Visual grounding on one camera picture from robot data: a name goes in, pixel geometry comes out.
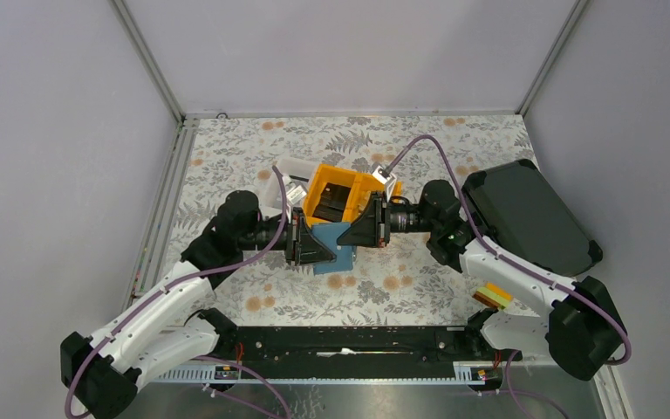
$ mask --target gray floor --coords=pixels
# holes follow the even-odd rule
[[[513,367],[513,387],[546,395],[560,404],[571,418],[604,418],[597,390],[591,382],[577,381],[557,367]],[[459,396],[464,386],[279,386],[294,417],[323,418],[524,418],[509,395]],[[260,385],[239,385],[230,390],[246,400],[281,414],[273,395]],[[536,419],[562,416],[551,406],[521,397]],[[198,385],[154,383],[143,389],[120,419],[208,419],[265,416],[233,402],[204,394]]]

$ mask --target orange plastic container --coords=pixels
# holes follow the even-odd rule
[[[319,204],[320,195],[322,195],[322,191],[325,190],[325,185],[327,183],[346,186],[351,189],[343,213],[343,221],[348,223],[358,218],[368,203],[368,196],[370,196],[373,191],[384,190],[384,185],[370,174],[346,170],[344,168],[336,168],[327,164],[320,164],[317,173],[311,180],[310,190],[304,199],[304,205],[302,207],[304,215],[307,217],[307,224],[310,226],[316,223],[329,223],[329,221],[316,218],[313,215],[314,209],[317,208],[317,205]],[[399,195],[401,191],[402,182],[397,182],[397,184],[394,185],[394,192],[392,195]]]

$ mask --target blue object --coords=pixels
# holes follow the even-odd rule
[[[340,249],[338,249],[338,237],[350,226],[350,223],[317,223],[312,225],[312,235],[335,253],[334,261],[320,262],[313,265],[315,275],[352,271],[355,246],[340,246]]]

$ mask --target floral tablecloth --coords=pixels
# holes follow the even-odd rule
[[[419,134],[441,142],[461,182],[481,168],[535,160],[523,119],[515,115],[201,120],[162,271],[230,191],[260,194],[279,157],[366,172],[375,162],[389,163]],[[394,173],[413,202],[428,180],[449,179],[429,141],[418,143]],[[437,264],[426,240],[427,233],[393,235],[385,249],[359,249],[352,271],[317,276],[272,252],[235,272],[175,324],[216,306],[245,326],[460,325],[483,308],[471,297],[483,282]],[[531,314],[518,303],[508,310]]]

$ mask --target white panel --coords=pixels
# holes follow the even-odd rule
[[[174,122],[107,1],[0,1],[0,419],[122,306]]]
[[[187,113],[508,110],[574,0],[129,0]]]
[[[638,419],[670,417],[670,2],[592,2],[530,108],[541,168],[592,231],[632,340]]]

